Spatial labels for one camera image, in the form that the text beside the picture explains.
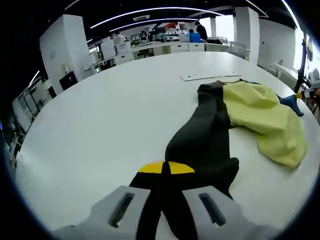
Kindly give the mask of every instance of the yellow garment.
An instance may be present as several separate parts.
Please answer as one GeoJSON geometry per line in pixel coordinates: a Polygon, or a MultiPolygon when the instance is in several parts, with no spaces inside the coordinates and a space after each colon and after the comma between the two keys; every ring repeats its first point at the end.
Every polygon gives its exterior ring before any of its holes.
{"type": "Polygon", "coordinates": [[[232,125],[255,131],[263,155],[292,168],[303,160],[308,147],[300,120],[270,88],[243,81],[227,83],[223,101],[232,125]]]}

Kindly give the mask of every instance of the white cabinet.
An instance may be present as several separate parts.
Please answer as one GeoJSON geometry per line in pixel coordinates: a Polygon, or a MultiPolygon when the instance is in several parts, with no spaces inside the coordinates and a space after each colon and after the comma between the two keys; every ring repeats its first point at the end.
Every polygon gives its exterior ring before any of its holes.
{"type": "Polygon", "coordinates": [[[188,52],[188,44],[175,44],[170,46],[171,53],[183,53],[188,52]]]}
{"type": "Polygon", "coordinates": [[[204,52],[205,45],[203,43],[189,43],[189,52],[204,52]]]}
{"type": "Polygon", "coordinates": [[[117,55],[114,57],[115,65],[128,63],[134,60],[135,60],[135,56],[132,52],[127,52],[125,54],[117,55]]]}

